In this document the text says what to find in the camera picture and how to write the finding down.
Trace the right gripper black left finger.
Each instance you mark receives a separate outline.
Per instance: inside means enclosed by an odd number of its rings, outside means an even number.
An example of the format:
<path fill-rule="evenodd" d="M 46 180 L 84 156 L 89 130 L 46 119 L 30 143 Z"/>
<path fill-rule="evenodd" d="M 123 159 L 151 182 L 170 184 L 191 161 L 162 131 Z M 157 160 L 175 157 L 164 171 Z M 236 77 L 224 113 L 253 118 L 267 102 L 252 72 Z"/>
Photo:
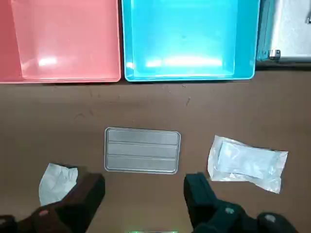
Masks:
<path fill-rule="evenodd" d="M 101 173 L 85 173 L 60 200 L 37 208 L 17 221 L 13 215 L 0 216 L 2 233 L 85 233 L 105 196 Z"/>

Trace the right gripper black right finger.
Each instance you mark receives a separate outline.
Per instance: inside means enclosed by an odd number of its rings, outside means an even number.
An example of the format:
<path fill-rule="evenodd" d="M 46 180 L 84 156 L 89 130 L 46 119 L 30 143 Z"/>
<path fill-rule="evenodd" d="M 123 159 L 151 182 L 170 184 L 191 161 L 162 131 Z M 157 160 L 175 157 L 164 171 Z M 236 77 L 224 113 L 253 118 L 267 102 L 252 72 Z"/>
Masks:
<path fill-rule="evenodd" d="M 263 212 L 250 217 L 238 204 L 216 197 L 205 175 L 187 174 L 184 198 L 194 233 L 296 233 L 282 215 Z"/>

